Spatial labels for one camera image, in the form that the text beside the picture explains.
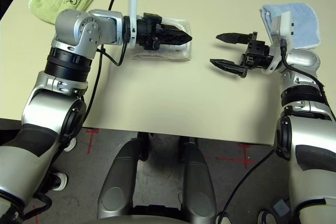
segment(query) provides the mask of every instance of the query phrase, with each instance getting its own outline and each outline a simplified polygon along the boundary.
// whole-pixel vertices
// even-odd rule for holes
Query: table
[[[0,21],[0,118],[19,120],[44,69],[54,27],[37,19],[29,0],[14,0]],[[110,0],[94,0],[89,9],[106,9]],[[322,44],[318,77],[336,110],[336,0],[139,0],[138,14],[185,18],[192,30],[192,59],[188,62],[136,61],[121,67],[103,60],[99,87],[84,126],[187,135],[247,143],[272,144],[281,110],[279,76],[250,71],[241,79],[213,67],[210,58],[239,62],[244,45],[228,45],[215,37],[225,32],[250,33],[269,43],[260,18],[263,4],[305,2],[316,11]],[[113,9],[127,15],[128,0]],[[121,47],[108,53],[120,55]],[[88,77],[89,101],[98,57]]]

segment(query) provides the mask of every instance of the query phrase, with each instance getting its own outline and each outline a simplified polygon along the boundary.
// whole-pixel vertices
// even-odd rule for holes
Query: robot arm
[[[158,15],[136,19],[135,33],[130,19],[98,9],[88,13],[68,9],[57,17],[46,68],[38,74],[23,111],[23,127],[0,146],[0,223],[24,220],[23,210],[49,166],[80,131],[86,112],[80,97],[87,90],[99,45],[126,45],[134,39],[145,50],[157,50],[160,44],[181,45],[192,39],[175,26],[161,24]]]
[[[292,49],[293,25],[289,12],[278,17],[273,23],[274,43],[270,47],[257,40],[256,32],[218,35],[224,42],[247,44],[247,50],[240,65],[221,59],[210,61],[242,78],[248,69],[254,68],[262,68],[265,74],[281,74],[283,112],[277,123],[274,148],[278,156],[289,162],[293,219],[302,224],[333,223],[336,219],[336,121],[316,78],[320,59],[313,51]]]

